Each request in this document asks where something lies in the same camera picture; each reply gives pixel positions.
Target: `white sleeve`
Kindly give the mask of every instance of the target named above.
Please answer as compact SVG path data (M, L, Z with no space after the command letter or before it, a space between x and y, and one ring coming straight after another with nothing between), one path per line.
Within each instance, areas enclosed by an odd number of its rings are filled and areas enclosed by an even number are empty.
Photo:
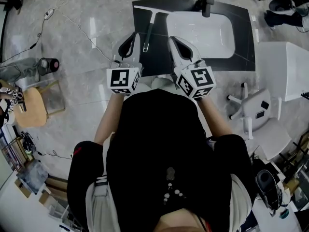
M235 232L246 221L252 209L250 196L239 178L231 174L232 191L230 201L229 232Z

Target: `black t-shirt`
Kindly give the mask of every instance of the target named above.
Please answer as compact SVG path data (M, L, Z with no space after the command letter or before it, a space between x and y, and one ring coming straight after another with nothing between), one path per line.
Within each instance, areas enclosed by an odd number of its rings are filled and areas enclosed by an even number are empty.
M86 225L84 204L77 203L84 202L88 186L103 174L102 146L84 142L77 145L77 151L69 175L68 200L75 216ZM159 89L124 102L106 164L121 231L153 231L162 215L181 208L205 219L213 231L228 231L231 174L241 180L252 201L255 197L243 139L220 137L212 150L195 104ZM167 180L168 168L175 171L172 181ZM91 177L83 180L82 173ZM165 194L171 193L169 183L183 195L170 195L164 202Z

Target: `white office chair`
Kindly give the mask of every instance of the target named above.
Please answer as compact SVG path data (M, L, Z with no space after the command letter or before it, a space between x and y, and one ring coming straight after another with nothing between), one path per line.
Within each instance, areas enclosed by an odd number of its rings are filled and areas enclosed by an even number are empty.
M268 89L262 89L248 96L248 86L241 84L244 88L244 99L240 100L231 95L227 96L229 101L241 105L240 109L229 118L234 119L241 115L243 131L249 135L249 139L255 139L262 147L267 160L278 155L289 144L291 138L286 129L279 123L281 115L281 98L278 98L277 117L270 117L271 97Z

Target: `black handle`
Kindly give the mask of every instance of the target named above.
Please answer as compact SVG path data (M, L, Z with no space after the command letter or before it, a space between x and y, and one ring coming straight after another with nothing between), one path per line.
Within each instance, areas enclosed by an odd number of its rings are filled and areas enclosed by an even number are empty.
M153 23L149 23L148 30L147 30L147 35L146 35L146 40L145 40L145 43L144 43L143 52L147 52L148 51L149 39L150 39L151 31L153 29L153 25L154 25Z

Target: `wooden stool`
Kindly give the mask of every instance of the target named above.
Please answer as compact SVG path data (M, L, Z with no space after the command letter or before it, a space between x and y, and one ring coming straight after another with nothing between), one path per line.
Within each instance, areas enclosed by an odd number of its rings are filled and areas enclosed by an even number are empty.
M23 127L37 127L46 124L47 119L54 114L65 111L65 108L58 111L48 113L42 98L42 93L49 90L54 85L59 85L59 81L55 81L44 88L31 87L24 92L24 100L26 112L21 111L21 107L14 108L14 114L17 123Z

